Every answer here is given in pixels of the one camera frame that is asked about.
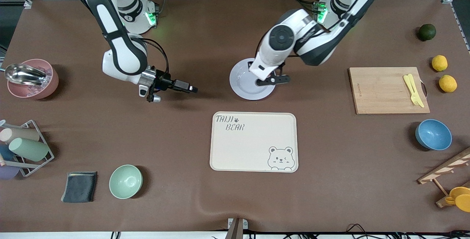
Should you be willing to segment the lavender round plate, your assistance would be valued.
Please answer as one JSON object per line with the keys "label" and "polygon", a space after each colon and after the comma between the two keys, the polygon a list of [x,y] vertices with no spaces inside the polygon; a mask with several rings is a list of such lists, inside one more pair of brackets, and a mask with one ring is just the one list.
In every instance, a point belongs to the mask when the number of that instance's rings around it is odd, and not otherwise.
{"label": "lavender round plate", "polygon": [[257,77],[249,72],[249,62],[254,58],[247,58],[235,64],[229,75],[232,90],[246,100],[261,100],[268,97],[275,89],[275,85],[257,86]]}

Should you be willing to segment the cream bear print tray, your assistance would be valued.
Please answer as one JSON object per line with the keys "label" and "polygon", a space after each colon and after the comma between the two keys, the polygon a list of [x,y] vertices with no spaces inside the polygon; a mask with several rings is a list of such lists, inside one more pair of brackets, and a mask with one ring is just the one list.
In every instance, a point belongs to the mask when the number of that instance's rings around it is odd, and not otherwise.
{"label": "cream bear print tray", "polygon": [[295,172],[296,117],[287,112],[215,113],[209,163],[216,171]]}

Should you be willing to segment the pink bowl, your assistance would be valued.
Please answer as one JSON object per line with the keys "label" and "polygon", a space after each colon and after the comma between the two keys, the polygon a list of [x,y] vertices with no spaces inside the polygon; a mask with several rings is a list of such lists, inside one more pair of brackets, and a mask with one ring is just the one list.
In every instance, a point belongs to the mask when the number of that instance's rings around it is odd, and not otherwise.
{"label": "pink bowl", "polygon": [[26,99],[44,99],[52,93],[58,87],[59,78],[56,70],[50,65],[49,62],[42,59],[30,59],[23,62],[26,65],[32,66],[36,69],[42,70],[46,73],[46,83],[44,85],[35,86],[35,85],[22,85],[15,84],[12,82],[7,82],[7,88],[9,92],[19,98]]}

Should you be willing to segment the dark grey folded cloth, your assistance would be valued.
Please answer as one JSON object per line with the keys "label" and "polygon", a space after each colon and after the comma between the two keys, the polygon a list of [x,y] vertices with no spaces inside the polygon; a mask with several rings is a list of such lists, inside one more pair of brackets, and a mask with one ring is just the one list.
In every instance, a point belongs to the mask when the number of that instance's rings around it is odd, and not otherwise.
{"label": "dark grey folded cloth", "polygon": [[61,202],[87,203],[92,202],[95,193],[97,172],[69,172],[67,174]]}

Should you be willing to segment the yellow plastic fork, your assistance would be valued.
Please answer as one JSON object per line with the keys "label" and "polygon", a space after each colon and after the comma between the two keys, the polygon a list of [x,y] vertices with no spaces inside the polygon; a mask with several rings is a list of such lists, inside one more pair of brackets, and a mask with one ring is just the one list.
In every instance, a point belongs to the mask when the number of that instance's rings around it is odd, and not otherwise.
{"label": "yellow plastic fork", "polygon": [[421,106],[420,103],[419,103],[419,95],[417,93],[417,90],[416,88],[414,87],[414,84],[413,82],[411,82],[410,78],[408,75],[404,75],[403,76],[403,80],[406,84],[406,86],[408,87],[408,90],[410,92],[410,99],[411,101],[413,102],[413,104],[415,106]]}

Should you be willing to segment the shiny metal scoop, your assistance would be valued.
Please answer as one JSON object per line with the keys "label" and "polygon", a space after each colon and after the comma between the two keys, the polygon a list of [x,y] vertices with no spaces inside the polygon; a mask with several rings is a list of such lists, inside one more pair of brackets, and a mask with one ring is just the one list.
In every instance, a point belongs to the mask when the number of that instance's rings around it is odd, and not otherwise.
{"label": "shiny metal scoop", "polygon": [[0,67],[0,72],[12,83],[20,85],[40,86],[46,82],[46,73],[26,64],[11,64]]}

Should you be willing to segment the mint green cup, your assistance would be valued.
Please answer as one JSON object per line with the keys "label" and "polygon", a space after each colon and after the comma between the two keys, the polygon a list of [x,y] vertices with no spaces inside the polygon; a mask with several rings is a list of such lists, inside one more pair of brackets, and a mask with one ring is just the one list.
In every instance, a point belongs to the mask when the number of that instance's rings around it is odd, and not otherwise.
{"label": "mint green cup", "polygon": [[50,151],[47,144],[27,138],[15,138],[8,147],[14,154],[32,162],[41,161]]}

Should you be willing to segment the beige cup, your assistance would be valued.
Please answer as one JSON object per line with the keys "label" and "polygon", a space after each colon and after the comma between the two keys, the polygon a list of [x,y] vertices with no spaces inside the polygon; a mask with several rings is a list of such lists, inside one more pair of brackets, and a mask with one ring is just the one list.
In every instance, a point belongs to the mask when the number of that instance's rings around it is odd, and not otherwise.
{"label": "beige cup", "polygon": [[0,141],[10,144],[16,138],[25,138],[34,141],[40,140],[37,130],[31,128],[4,128],[0,131]]}

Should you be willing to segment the dark green lime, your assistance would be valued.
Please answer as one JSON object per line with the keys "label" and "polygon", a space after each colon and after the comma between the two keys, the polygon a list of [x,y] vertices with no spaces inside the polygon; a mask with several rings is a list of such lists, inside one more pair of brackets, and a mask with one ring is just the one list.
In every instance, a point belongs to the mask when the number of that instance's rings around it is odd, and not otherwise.
{"label": "dark green lime", "polygon": [[437,30],[433,24],[424,24],[418,29],[417,37],[421,41],[429,41],[435,38],[436,34]]}

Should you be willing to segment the yellow lemon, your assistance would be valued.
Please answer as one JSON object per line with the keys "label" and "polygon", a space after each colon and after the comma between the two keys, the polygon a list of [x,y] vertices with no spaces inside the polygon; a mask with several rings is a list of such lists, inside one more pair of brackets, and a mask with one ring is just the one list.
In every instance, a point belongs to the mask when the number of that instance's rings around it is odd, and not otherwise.
{"label": "yellow lemon", "polygon": [[457,89],[456,80],[450,75],[443,75],[438,82],[440,89],[445,93],[452,93]]}
{"label": "yellow lemon", "polygon": [[436,72],[443,72],[448,68],[448,60],[443,55],[437,55],[432,58],[431,66]]}

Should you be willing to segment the blue bowl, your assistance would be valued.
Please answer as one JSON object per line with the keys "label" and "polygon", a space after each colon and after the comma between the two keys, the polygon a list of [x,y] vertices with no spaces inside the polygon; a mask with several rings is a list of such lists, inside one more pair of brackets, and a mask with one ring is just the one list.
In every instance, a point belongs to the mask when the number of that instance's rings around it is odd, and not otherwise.
{"label": "blue bowl", "polygon": [[424,120],[415,130],[416,140],[429,150],[442,151],[450,147],[453,137],[450,129],[438,120]]}

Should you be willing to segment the blue cup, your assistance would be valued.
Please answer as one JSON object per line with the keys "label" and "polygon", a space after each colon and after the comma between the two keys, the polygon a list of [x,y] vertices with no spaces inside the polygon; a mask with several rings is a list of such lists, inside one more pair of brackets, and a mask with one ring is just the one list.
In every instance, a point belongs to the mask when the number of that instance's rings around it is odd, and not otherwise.
{"label": "blue cup", "polygon": [[0,143],[0,155],[3,157],[4,160],[11,161],[14,157],[15,154],[10,151],[9,146],[7,144],[1,144]]}

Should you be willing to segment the purple cup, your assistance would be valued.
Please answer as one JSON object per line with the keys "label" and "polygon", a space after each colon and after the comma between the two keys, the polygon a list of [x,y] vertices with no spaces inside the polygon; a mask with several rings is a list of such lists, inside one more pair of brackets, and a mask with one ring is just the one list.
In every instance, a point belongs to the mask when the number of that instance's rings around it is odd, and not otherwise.
{"label": "purple cup", "polygon": [[15,166],[0,166],[0,180],[13,179],[20,171],[19,167]]}

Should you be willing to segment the wooden mug rack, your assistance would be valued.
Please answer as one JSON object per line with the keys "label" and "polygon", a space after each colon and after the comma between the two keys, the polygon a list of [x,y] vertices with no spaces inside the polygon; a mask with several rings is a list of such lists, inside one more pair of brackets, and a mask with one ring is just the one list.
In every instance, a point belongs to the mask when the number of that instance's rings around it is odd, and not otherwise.
{"label": "wooden mug rack", "polygon": [[[448,196],[451,190],[447,191],[446,189],[444,189],[439,183],[438,177],[441,177],[445,174],[453,174],[455,172],[455,169],[458,169],[460,167],[470,167],[470,147],[456,154],[452,158],[448,159],[446,162],[439,165],[437,168],[431,170],[430,172],[417,179],[418,184],[426,184],[429,182],[434,183],[436,187],[438,187],[438,189],[440,189],[440,191],[444,194],[444,197],[442,197],[436,202],[436,205],[439,208],[453,207],[455,205],[447,204],[445,202],[445,197]],[[462,183],[457,187],[470,188],[470,178],[467,182]]]}

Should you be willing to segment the metal table clamp bracket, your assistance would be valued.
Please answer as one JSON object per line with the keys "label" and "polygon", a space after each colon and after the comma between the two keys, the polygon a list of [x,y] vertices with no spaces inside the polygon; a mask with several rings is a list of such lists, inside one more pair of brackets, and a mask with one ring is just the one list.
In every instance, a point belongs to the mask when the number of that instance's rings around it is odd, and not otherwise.
{"label": "metal table clamp bracket", "polygon": [[242,218],[228,219],[228,232],[225,239],[244,239],[244,231],[248,229],[248,221]]}

